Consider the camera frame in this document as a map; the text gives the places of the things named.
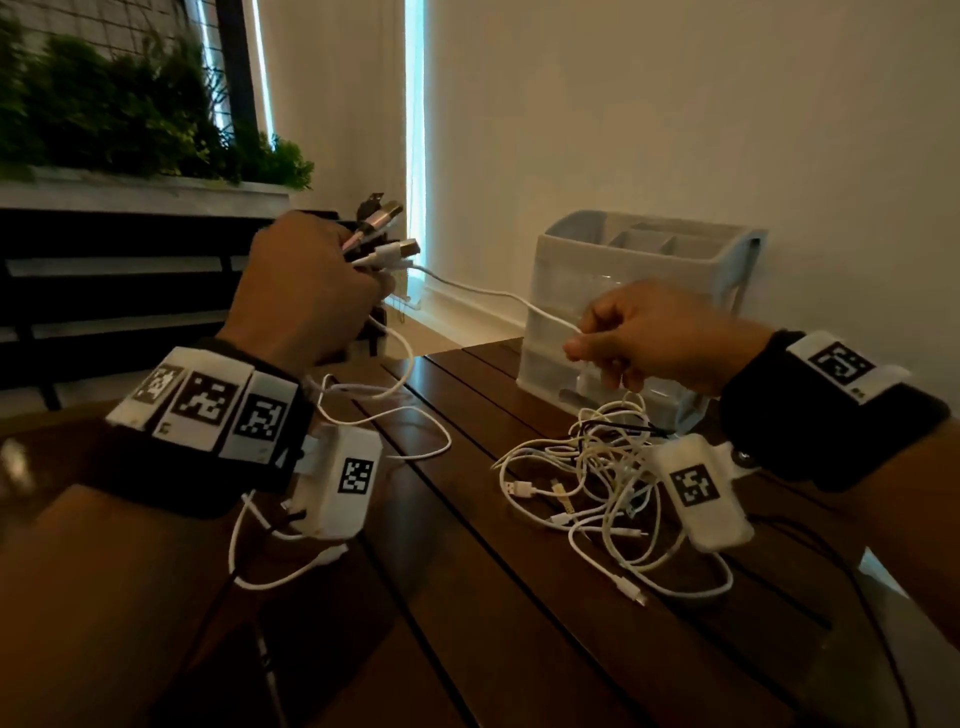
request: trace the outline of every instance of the black wristband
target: black wristband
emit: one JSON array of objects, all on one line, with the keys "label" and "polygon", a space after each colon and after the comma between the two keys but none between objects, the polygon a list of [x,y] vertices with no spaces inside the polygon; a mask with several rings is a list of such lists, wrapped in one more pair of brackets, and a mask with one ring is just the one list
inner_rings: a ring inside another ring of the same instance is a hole
[{"label": "black wristband", "polygon": [[[297,383],[280,369],[220,339],[203,339],[192,349],[215,352],[251,364],[262,374]],[[300,446],[314,412],[313,404],[298,389],[276,435],[270,459],[261,463],[219,454],[224,440],[238,425],[242,414],[240,406],[233,407],[220,439],[211,451],[153,437],[153,427],[163,409],[161,407],[152,421],[141,429],[121,425],[112,427],[88,458],[80,482],[182,516],[219,518],[250,490],[286,491],[301,457]]]},{"label": "black wristband", "polygon": [[861,404],[786,350],[802,338],[775,333],[720,400],[733,446],[771,473],[845,491],[949,416],[944,402],[903,383]]}]

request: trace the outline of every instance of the beige wall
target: beige wall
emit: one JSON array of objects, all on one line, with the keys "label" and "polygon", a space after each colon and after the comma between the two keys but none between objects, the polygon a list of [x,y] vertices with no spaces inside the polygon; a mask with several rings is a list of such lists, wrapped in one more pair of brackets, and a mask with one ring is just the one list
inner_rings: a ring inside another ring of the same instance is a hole
[{"label": "beige wall", "polygon": [[352,217],[374,191],[402,201],[403,0],[258,6],[276,132],[316,164],[313,189],[294,195],[294,206]]},{"label": "beige wall", "polygon": [[765,226],[749,314],[960,404],[956,0],[428,10],[438,272],[525,293],[537,234],[581,207]]}]

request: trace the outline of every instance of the qr code-like marker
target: qr code-like marker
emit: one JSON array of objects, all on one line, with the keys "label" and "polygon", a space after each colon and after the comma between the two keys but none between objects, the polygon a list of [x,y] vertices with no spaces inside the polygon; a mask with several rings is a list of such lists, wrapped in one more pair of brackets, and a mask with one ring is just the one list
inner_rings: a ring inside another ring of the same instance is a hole
[{"label": "qr code-like marker", "polygon": [[670,480],[673,481],[684,506],[689,507],[720,498],[705,465],[694,465],[692,468],[671,473]]},{"label": "qr code-like marker", "polygon": [[224,420],[237,389],[236,384],[194,372],[187,378],[170,413],[208,425],[219,425]]},{"label": "qr code-like marker", "polygon": [[340,476],[338,493],[356,493],[363,496],[370,487],[370,475],[373,472],[372,460],[348,457],[344,460],[344,472]]},{"label": "qr code-like marker", "polygon": [[841,386],[847,386],[876,368],[874,364],[839,341],[813,354],[808,361]]},{"label": "qr code-like marker", "polygon": [[156,369],[150,372],[150,376],[140,385],[140,388],[133,393],[132,399],[142,401],[145,404],[155,404],[157,400],[164,395],[170,385],[174,383],[183,367],[173,364],[160,364]]},{"label": "qr code-like marker", "polygon": [[243,411],[237,418],[233,433],[256,440],[273,441],[279,432],[283,413],[287,411],[285,402],[271,400],[263,395],[247,395]]}]

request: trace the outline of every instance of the wristband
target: wristband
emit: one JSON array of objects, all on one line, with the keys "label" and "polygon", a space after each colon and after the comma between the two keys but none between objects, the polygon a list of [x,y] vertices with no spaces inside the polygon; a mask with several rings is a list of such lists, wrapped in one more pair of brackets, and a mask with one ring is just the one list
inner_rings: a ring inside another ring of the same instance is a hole
[{"label": "wristband", "polygon": [[250,490],[286,490],[313,409],[295,379],[225,341],[176,347],[107,415],[80,481],[219,518]]},{"label": "wristband", "polygon": [[831,334],[781,330],[724,387],[720,423],[774,475],[845,491],[949,416],[907,376]]}]

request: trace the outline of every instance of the hand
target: hand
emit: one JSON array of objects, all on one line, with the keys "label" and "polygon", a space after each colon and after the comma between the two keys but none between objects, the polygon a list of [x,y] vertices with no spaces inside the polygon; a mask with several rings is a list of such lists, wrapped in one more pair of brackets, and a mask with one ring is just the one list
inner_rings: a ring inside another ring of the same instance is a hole
[{"label": "hand", "polygon": [[571,361],[591,361],[604,383],[635,392],[648,376],[679,381],[710,397],[763,351],[773,331],[734,318],[705,299],[658,280],[617,288],[590,304],[583,335],[564,344]]},{"label": "hand", "polygon": [[346,346],[394,285],[344,261],[340,246],[349,235],[295,211],[258,232],[218,336],[297,377]]}]

